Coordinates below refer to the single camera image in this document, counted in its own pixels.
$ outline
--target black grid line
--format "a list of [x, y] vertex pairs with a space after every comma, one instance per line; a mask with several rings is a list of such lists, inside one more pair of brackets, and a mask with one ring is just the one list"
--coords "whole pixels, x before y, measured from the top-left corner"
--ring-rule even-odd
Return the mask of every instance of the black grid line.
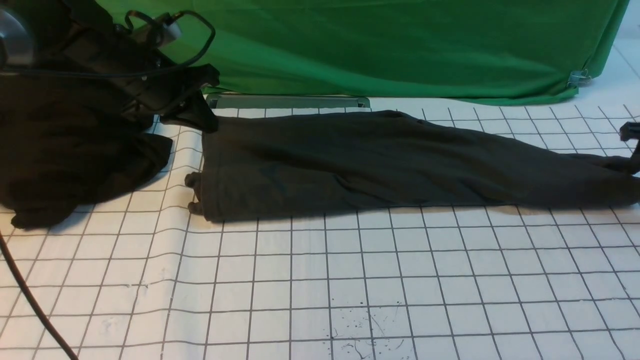
[[[223, 234], [224, 234], [224, 229], [225, 229], [225, 224], [222, 224], [222, 230], [223, 230]], [[222, 251], [222, 236], [220, 237], [220, 244], [218, 244], [218, 254], [220, 254], [220, 252]], [[218, 283], [218, 270], [220, 269], [220, 261], [216, 262], [216, 277], [214, 278], [214, 282], [213, 282], [213, 289], [211, 290], [211, 303], [209, 305], [209, 319], [207, 321], [207, 333], [205, 335], [205, 342], [208, 343], [209, 342], [209, 334], [211, 331], [211, 317], [213, 315], [213, 302], [214, 299], [216, 298], [216, 285]], [[202, 353], [202, 360], [206, 360], [207, 359], [207, 347], [204, 348], [204, 351]]]
[[358, 216], [358, 212], [356, 212], [356, 223], [358, 224], [358, 241], [360, 242], [360, 260], [362, 261], [362, 275], [364, 277], [364, 293], [365, 293], [365, 298], [366, 298], [366, 304], [367, 304], [367, 315], [369, 316], [369, 334], [371, 334], [371, 354], [373, 355], [373, 360], [377, 359], [376, 356], [376, 344], [374, 342], [374, 338], [373, 338], [373, 322], [375, 322], [375, 319], [371, 316], [371, 303], [369, 302], [369, 284], [367, 283], [367, 269], [365, 267], [365, 262], [364, 262], [364, 252], [362, 251], [363, 247], [362, 247], [362, 231], [360, 230], [360, 217]]
[[[422, 208], [420, 208], [420, 215], [422, 216], [422, 223], [424, 224], [424, 234], [427, 236], [427, 242], [429, 243], [429, 249], [432, 249], [431, 246], [431, 240], [429, 239], [429, 232], [427, 231], [427, 224], [426, 221], [424, 219], [424, 211], [422, 210]], [[449, 307], [447, 306], [447, 301], [444, 297], [444, 290], [442, 289], [442, 281], [440, 278], [440, 272], [438, 270], [438, 266], [436, 265], [436, 259], [433, 255], [433, 253], [431, 253], [431, 261], [433, 261], [433, 268], [435, 270], [436, 273], [436, 279], [438, 279], [438, 287], [440, 288], [440, 296], [442, 297], [442, 304], [444, 305], [444, 311], [445, 314], [447, 315], [447, 323], [449, 325], [449, 334], [451, 334], [452, 336], [452, 341], [453, 341], [453, 347], [456, 351], [456, 357], [458, 358], [458, 360], [460, 360], [460, 351], [458, 350], [458, 345], [456, 344], [456, 338], [455, 336], [453, 336], [454, 331], [453, 331], [453, 326], [451, 325], [451, 317], [449, 316]]]
[[331, 352], [331, 360], [334, 359], [334, 351], [333, 351], [333, 314], [332, 314], [332, 304], [331, 304], [331, 281], [329, 280], [330, 275], [329, 275], [329, 242], [327, 239], [327, 230], [326, 230], [326, 214], [323, 215], [323, 230], [324, 230], [324, 263], [326, 266], [326, 301], [327, 301], [327, 307], [329, 309], [329, 349]]
[[[48, 318], [51, 319], [51, 315], [53, 314], [53, 312], [56, 309], [56, 306], [58, 305], [58, 301], [60, 299], [60, 294], [62, 293], [62, 290], [65, 288], [65, 283], [67, 282], [67, 277], [69, 277], [69, 273], [71, 272], [71, 268], [74, 265], [74, 261], [76, 260], [76, 254], [78, 253], [78, 250], [80, 249], [80, 244], [82, 244], [82, 238], [80, 238], [80, 241], [78, 241], [78, 244], [76, 245], [76, 250], [74, 251], [74, 255], [71, 258], [71, 261], [69, 262], [69, 267], [67, 268], [67, 272], [65, 273], [65, 278], [62, 280], [62, 285], [60, 286], [60, 289], [58, 290], [58, 294], [56, 295], [56, 300], [53, 302], [53, 306], [51, 307], [51, 311], [48, 314]], [[44, 339], [45, 334], [47, 333], [47, 331], [43, 328], [42, 329], [42, 333], [40, 335], [40, 339], [38, 340], [38, 346], [36, 347], [36, 350], [33, 352], [33, 357], [31, 358], [31, 360], [34, 360], [36, 355], [38, 354], [38, 348], [40, 347], [40, 344], [42, 344], [42, 339]]]
[[411, 344], [413, 347], [413, 355], [415, 356], [416, 360], [418, 360], [418, 350], [415, 348], [415, 336], [413, 334], [413, 325], [412, 325], [412, 321], [411, 321], [411, 314], [409, 312], [409, 302], [407, 300], [406, 297], [406, 287], [404, 285], [404, 277], [402, 275], [402, 264], [400, 264], [400, 254], [398, 253], [398, 244], [396, 241], [396, 232], [393, 230], [393, 225], [394, 225], [394, 220], [391, 217], [391, 209], [387, 209], [387, 213], [389, 214], [389, 223], [391, 224], [391, 236], [394, 239], [394, 248], [396, 250], [396, 261], [398, 264], [398, 274], [400, 275], [400, 284], [402, 286], [402, 295], [403, 295], [403, 299], [404, 299], [404, 307], [406, 308], [406, 318], [407, 318], [407, 322], [409, 325], [409, 333], [411, 335]]
[[260, 219], [258, 219], [258, 221], [256, 221], [255, 223], [255, 247], [253, 248], [253, 278], [251, 281], [251, 299], [250, 301], [250, 305], [249, 305], [249, 327], [248, 327], [248, 331], [247, 331], [247, 335], [246, 335], [246, 360], [249, 360], [249, 351], [250, 349], [250, 345], [251, 345], [251, 320], [253, 318], [253, 298], [255, 296], [255, 267], [257, 265], [257, 260], [258, 257], [256, 256], [256, 254], [258, 253], [258, 234], [260, 234], [260, 232], [258, 231], [258, 229], [260, 229]]
[[[133, 198], [133, 196], [131, 198], [129, 198], [129, 205], [131, 205], [131, 199]], [[156, 219], [156, 226], [154, 227], [154, 229], [157, 229], [157, 226], [159, 224], [160, 221], [160, 216], [158, 216], [158, 218]], [[125, 349], [125, 345], [127, 344], [127, 338], [129, 336], [129, 330], [131, 330], [131, 322], [133, 321], [133, 316], [135, 315], [135, 311], [136, 311], [136, 306], [138, 305], [138, 297], [140, 296], [140, 290], [141, 288], [144, 286], [146, 288], [148, 288], [148, 284], [144, 283], [144, 278], [145, 278], [145, 271], [147, 270], [147, 265], [148, 265], [148, 257], [149, 255], [151, 255], [151, 250], [154, 247], [154, 240], [155, 240], [155, 236], [153, 236], [151, 238], [151, 244], [149, 245], [149, 250], [147, 253], [147, 259], [145, 260], [145, 264], [142, 268], [142, 274], [140, 275], [140, 286], [138, 286], [138, 289], [136, 290], [136, 297], [133, 300], [133, 305], [131, 306], [131, 314], [129, 315], [129, 321], [127, 324], [127, 330], [125, 332], [124, 335], [124, 340], [122, 340], [122, 349], [120, 350], [120, 355], [118, 356], [118, 360], [122, 360], [122, 356], [124, 355], [124, 349]]]

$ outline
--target black clamp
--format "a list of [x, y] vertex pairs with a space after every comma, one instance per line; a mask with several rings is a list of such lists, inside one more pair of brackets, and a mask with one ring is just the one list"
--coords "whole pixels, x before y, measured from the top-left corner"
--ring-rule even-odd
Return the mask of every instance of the black clamp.
[[640, 122], [627, 122], [620, 128], [620, 140], [627, 142], [631, 139], [640, 140]]

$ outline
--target black fabric pile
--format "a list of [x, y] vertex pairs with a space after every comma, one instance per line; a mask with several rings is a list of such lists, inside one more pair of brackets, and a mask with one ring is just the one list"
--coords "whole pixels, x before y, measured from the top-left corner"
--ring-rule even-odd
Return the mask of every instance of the black fabric pile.
[[58, 225], [166, 166], [172, 140], [144, 133], [152, 117], [117, 115], [126, 100], [106, 82], [0, 77], [0, 204], [13, 226]]
[[603, 208], [640, 200], [637, 158], [558, 154], [397, 111], [220, 118], [187, 176], [207, 220], [417, 205]]

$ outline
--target green fabric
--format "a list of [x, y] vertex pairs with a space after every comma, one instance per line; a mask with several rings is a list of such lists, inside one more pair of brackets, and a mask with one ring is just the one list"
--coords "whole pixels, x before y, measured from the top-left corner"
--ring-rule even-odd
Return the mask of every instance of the green fabric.
[[[448, 97], [486, 104], [573, 97], [570, 72], [602, 72], [629, 0], [99, 0], [117, 22], [195, 10], [217, 37], [216, 91]], [[180, 21], [164, 52], [185, 60], [208, 34]]]

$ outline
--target white surface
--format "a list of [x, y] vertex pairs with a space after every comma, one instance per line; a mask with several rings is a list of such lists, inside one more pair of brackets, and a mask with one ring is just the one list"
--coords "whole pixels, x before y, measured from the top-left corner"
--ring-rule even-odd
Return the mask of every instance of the white surface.
[[[632, 0], [605, 73], [569, 103], [373, 99], [373, 110], [627, 156], [635, 144], [616, 130], [640, 119], [638, 19]], [[176, 152], [144, 190], [49, 232], [14, 231], [0, 214], [21, 271], [81, 359], [640, 359], [638, 207], [207, 224], [188, 214], [193, 192], [182, 185], [200, 166], [198, 134], [156, 133]], [[5, 266], [0, 331], [0, 359], [64, 359]]]

